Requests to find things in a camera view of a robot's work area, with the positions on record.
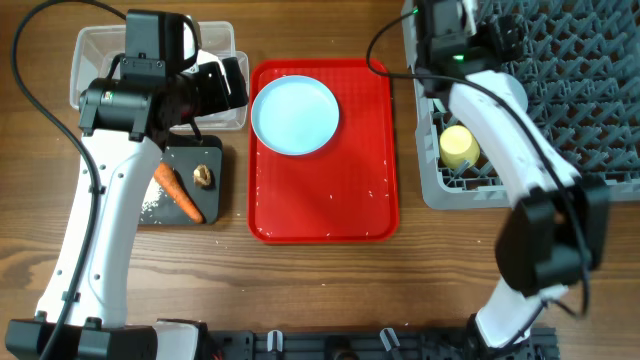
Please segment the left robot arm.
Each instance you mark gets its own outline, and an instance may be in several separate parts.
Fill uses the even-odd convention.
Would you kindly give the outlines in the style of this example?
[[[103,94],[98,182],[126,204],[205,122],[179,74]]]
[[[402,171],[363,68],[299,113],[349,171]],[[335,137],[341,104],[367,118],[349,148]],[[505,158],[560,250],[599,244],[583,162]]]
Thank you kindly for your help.
[[[144,194],[172,127],[246,105],[236,58],[200,55],[175,70],[127,58],[119,79],[98,78],[81,106],[81,166],[53,274],[29,320],[13,320],[19,359],[203,359],[198,321],[127,321],[127,277]]]

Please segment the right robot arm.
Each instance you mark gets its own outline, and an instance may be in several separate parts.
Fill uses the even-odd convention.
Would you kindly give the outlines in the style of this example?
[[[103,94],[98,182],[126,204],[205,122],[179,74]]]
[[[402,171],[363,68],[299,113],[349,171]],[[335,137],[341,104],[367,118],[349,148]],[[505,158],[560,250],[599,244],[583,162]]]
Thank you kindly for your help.
[[[420,5],[412,73],[429,97],[443,102],[468,129],[505,187],[512,210],[495,246],[501,278],[473,316],[480,352],[493,355],[524,342],[550,304],[589,280],[601,263],[609,191],[581,175],[544,138],[529,117],[520,81],[502,71],[522,56],[524,35],[507,15],[477,23],[459,1]]]

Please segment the brown food scrap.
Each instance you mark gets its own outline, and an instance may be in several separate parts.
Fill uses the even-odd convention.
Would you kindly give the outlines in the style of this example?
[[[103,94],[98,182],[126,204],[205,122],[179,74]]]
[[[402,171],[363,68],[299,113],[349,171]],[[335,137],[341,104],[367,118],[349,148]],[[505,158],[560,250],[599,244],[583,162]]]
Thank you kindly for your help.
[[[209,189],[214,184],[211,170],[205,164],[199,164],[193,171],[194,184],[202,189]]]

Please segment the yellow plastic cup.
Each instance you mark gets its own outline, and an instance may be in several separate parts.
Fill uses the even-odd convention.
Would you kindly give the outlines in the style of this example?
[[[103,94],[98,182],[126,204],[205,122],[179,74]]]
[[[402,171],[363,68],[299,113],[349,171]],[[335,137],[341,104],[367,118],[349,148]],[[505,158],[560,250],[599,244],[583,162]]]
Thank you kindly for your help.
[[[464,126],[446,128],[439,138],[440,159],[452,170],[464,162],[473,166],[480,156],[480,147],[472,133]]]

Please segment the orange carrot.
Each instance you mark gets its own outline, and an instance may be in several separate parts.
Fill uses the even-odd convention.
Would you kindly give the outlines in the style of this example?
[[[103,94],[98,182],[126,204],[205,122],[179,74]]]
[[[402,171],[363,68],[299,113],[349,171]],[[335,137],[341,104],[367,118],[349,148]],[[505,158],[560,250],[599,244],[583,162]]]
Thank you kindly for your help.
[[[153,178],[194,223],[202,224],[204,222],[203,215],[183,190],[174,170],[169,165],[161,162],[156,168]]]

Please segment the light blue bowl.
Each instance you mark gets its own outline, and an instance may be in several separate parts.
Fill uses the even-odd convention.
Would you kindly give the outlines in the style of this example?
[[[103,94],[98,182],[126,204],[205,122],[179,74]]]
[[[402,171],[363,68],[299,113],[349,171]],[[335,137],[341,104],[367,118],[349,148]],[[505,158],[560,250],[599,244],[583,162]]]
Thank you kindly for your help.
[[[513,97],[515,98],[519,106],[524,111],[527,111],[529,106],[529,100],[522,83],[510,74],[504,73],[504,77],[506,79],[509,89],[513,94]]]

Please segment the light blue plate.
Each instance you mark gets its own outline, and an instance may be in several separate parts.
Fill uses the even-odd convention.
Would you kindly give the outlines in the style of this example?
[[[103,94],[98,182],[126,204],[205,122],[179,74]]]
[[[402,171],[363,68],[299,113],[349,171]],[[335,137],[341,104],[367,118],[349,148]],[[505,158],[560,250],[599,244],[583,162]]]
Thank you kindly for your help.
[[[251,126],[270,150],[288,156],[311,154],[337,132],[337,98],[321,81],[288,75],[259,90],[251,108]]]

